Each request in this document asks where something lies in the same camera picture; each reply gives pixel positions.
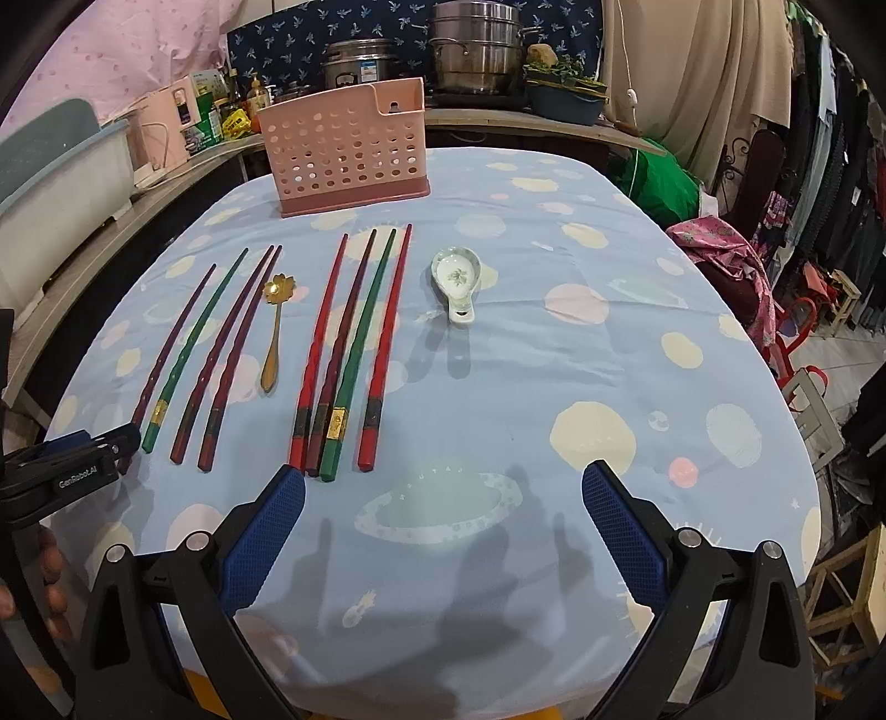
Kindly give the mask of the person's left hand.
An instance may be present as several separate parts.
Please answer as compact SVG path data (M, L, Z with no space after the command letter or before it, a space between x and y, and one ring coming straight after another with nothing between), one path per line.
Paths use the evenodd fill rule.
M74 639L74 632L66 616L69 608L68 597L60 587L61 575L65 570L65 557L57 544L57 538L49 528L38 525L34 528L33 535L39 549L38 565L48 609L45 625L49 635L55 640L69 644L70 640Z

